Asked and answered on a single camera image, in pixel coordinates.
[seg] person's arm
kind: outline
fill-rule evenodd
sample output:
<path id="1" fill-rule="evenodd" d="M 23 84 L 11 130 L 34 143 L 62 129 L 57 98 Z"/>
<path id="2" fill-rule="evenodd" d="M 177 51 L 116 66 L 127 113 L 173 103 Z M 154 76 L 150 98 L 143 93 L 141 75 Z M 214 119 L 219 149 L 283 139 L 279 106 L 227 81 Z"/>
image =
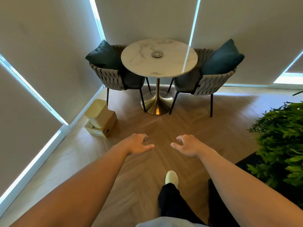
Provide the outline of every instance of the person's arm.
<path id="1" fill-rule="evenodd" d="M 302 226 L 303 211 L 259 179 L 232 164 L 193 135 L 171 146 L 204 164 L 226 207 L 241 227 Z"/>
<path id="2" fill-rule="evenodd" d="M 59 185 L 11 226 L 91 226 L 101 211 L 129 154 L 154 148 L 144 146 L 145 134 L 133 134 L 104 156 Z"/>

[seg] forearm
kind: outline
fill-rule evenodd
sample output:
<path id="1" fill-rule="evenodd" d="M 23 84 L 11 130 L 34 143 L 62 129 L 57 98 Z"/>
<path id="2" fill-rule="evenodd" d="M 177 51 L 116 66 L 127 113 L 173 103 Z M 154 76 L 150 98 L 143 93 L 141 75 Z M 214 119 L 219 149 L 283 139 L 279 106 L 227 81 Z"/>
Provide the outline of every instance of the forearm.
<path id="1" fill-rule="evenodd" d="M 198 154 L 226 207 L 240 226 L 300 226 L 295 204 L 209 148 Z"/>
<path id="2" fill-rule="evenodd" d="M 113 146 L 55 188 L 12 226 L 91 226 L 127 157 L 119 148 Z"/>

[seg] metal coaster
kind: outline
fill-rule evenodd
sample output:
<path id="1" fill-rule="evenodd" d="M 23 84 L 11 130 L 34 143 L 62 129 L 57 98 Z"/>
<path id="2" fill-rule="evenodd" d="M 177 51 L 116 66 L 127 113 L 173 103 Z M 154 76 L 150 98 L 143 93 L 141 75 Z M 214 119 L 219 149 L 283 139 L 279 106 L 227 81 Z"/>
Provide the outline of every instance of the metal coaster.
<path id="1" fill-rule="evenodd" d="M 160 57 L 163 57 L 163 53 L 160 52 L 160 51 L 153 51 L 151 53 L 151 56 L 154 57 L 154 58 L 160 58 Z"/>

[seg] black planter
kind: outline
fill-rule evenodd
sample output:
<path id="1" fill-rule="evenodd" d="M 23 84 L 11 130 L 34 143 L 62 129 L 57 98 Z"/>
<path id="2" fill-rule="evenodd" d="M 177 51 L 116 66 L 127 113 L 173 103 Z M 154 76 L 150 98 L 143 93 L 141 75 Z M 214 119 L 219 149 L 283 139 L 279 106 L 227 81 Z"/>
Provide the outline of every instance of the black planter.
<path id="1" fill-rule="evenodd" d="M 247 164 L 256 165 L 260 164 L 261 161 L 262 158 L 259 155 L 256 155 L 256 153 L 253 153 L 240 162 L 236 163 L 236 166 L 250 173 L 250 171 L 247 170 Z M 303 190 L 301 188 L 283 183 L 282 185 L 275 188 L 275 191 L 279 192 L 284 197 L 298 205 L 301 209 L 303 208 Z M 239 226 L 219 196 L 218 191 L 216 190 L 216 187 L 214 186 L 214 183 L 211 179 L 208 180 L 208 192 L 209 225 L 212 227 Z"/>

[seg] shoe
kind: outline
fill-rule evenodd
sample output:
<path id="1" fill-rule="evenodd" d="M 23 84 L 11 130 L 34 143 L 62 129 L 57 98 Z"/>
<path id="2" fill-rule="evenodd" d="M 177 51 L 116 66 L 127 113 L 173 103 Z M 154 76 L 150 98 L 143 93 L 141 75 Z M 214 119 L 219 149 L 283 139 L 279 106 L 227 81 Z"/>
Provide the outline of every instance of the shoe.
<path id="1" fill-rule="evenodd" d="M 165 177 L 165 185 L 167 183 L 172 183 L 175 185 L 176 188 L 178 188 L 179 179 L 175 171 L 170 170 L 169 172 L 167 172 Z"/>

